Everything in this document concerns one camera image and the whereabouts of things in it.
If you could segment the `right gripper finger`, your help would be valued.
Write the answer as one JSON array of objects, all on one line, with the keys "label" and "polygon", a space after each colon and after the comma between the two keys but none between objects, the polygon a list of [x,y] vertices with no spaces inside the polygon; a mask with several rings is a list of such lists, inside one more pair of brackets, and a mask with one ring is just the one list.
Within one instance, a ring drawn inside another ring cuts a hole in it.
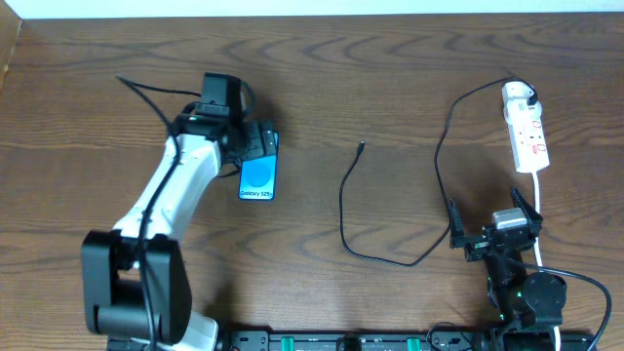
[{"label": "right gripper finger", "polygon": [[520,209],[525,215],[528,225],[542,223],[542,215],[539,214],[537,210],[523,197],[517,187],[512,187],[510,189],[510,196],[514,206]]},{"label": "right gripper finger", "polygon": [[465,230],[461,219],[460,211],[457,205],[453,202],[449,202],[450,209],[450,234],[452,238],[463,238],[465,236]]}]

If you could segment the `blue screen Galaxy smartphone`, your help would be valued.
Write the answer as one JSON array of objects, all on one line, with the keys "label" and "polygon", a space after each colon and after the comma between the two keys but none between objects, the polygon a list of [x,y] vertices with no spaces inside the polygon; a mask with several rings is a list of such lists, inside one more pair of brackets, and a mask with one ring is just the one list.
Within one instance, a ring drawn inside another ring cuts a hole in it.
[{"label": "blue screen Galaxy smartphone", "polygon": [[239,182],[239,199],[272,201],[276,188],[278,154],[245,161]]}]

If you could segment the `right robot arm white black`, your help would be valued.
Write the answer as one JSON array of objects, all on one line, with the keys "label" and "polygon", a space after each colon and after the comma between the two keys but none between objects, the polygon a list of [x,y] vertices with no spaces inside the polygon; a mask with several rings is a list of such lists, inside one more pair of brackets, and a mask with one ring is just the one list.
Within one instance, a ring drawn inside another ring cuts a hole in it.
[{"label": "right robot arm white black", "polygon": [[563,322],[566,281],[551,273],[528,273],[522,253],[534,247],[543,217],[513,188],[514,207],[492,214],[480,235],[466,235],[459,208],[449,204],[450,243],[468,262],[483,261],[487,295],[502,316],[501,325],[473,341],[476,350],[545,350],[555,344],[554,328]]}]

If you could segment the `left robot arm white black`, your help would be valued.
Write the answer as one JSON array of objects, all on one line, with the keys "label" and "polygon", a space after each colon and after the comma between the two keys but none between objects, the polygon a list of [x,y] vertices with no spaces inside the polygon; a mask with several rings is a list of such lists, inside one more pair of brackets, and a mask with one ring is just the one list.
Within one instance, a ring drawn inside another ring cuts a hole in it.
[{"label": "left robot arm white black", "polygon": [[242,164],[278,151],[278,134],[269,122],[235,126],[179,115],[136,203],[111,230],[86,235],[81,246],[85,317],[90,332],[106,336],[107,349],[218,349],[218,322],[192,309],[180,246],[235,135],[244,141]]}]

